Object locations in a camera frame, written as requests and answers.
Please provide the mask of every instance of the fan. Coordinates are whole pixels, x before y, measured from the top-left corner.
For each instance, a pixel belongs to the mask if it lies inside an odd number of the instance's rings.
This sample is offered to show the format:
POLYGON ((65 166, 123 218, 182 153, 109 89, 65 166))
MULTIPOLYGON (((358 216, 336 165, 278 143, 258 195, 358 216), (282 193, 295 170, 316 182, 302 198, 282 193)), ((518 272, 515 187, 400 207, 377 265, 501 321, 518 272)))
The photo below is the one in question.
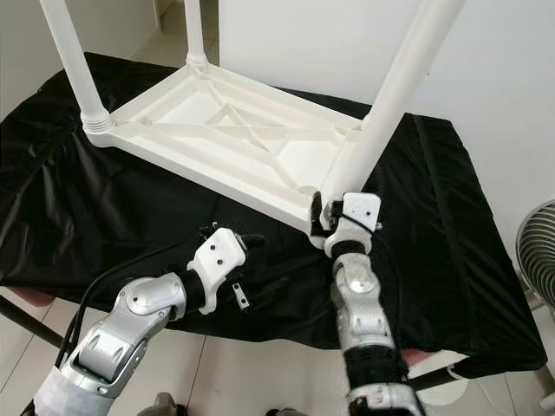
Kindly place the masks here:
MULTIPOLYGON (((539 206, 525 218, 517 235, 517 258, 524 280, 535 291, 535 296, 551 310, 552 322, 555 322, 555 199, 539 206)), ((535 317, 547 351, 547 367, 555 377, 553 325, 548 318, 535 317)), ((540 406, 546 411, 553 411, 555 393, 545 397, 540 406)))

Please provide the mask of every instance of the black metal rod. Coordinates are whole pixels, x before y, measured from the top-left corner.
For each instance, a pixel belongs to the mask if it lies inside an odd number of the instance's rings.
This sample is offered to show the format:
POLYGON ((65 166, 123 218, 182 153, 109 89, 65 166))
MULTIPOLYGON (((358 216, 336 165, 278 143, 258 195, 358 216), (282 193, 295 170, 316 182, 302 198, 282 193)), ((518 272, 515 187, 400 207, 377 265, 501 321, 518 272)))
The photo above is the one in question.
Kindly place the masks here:
POLYGON ((425 388, 436 387, 442 384, 455 381, 455 379, 447 370, 447 367, 439 368, 423 375, 419 375, 408 381, 408 384, 415 390, 424 390, 425 388))
POLYGON ((0 296, 0 315, 5 316, 56 348, 62 345, 62 337, 59 334, 3 296, 0 296))

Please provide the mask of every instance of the black tablecloth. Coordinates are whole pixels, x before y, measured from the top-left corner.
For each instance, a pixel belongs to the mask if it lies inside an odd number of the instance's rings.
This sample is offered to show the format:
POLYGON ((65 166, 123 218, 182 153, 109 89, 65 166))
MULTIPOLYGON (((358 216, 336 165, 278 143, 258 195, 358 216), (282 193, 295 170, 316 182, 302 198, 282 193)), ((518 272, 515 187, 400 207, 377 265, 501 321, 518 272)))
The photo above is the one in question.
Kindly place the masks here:
MULTIPOLYGON (((112 111, 175 69, 87 54, 112 111)), ((362 118, 369 106, 292 94, 362 118)), ((192 258, 200 226, 217 221, 267 238, 251 253, 241 313, 229 286, 215 313, 171 328, 247 341, 286 338, 337 348, 330 261, 300 231, 115 148, 92 146, 63 72, 2 122, 0 284, 78 302, 102 271, 183 241, 125 268, 92 304, 192 258)), ((364 191, 382 198, 372 251, 382 301, 404 348, 451 349, 468 377, 535 369, 545 351, 472 163, 449 121, 406 114, 364 191)))

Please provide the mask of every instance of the floor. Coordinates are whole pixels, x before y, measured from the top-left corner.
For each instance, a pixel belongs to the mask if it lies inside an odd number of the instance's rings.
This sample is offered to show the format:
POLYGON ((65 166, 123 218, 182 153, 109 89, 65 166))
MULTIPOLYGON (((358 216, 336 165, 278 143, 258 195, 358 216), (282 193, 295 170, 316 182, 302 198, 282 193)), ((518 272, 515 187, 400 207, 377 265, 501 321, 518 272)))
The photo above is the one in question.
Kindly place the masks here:
MULTIPOLYGON (((206 54, 211 63, 219 64, 218 3, 201 3, 206 54)), ((182 7, 175 3, 161 17, 161 33, 139 49, 133 57, 136 61, 183 65, 182 7)), ((62 300, 47 308, 33 308, 8 290, 0 291, 60 334, 76 310, 76 305, 62 300)), ((84 328, 104 315, 90 309, 84 328)), ((49 372, 56 349, 1 316, 0 329, 0 414, 19 414, 49 372)), ((555 390, 546 371, 500 374, 481 382, 492 403, 478 381, 470 380, 458 401, 450 406, 427 406, 428 414, 546 416, 538 403, 555 390)), ((266 410, 283 406, 318 416, 347 414, 340 353, 289 341, 249 343, 163 330, 150 343, 146 358, 110 415, 136 414, 162 391, 188 405, 191 416, 263 416, 266 410)))

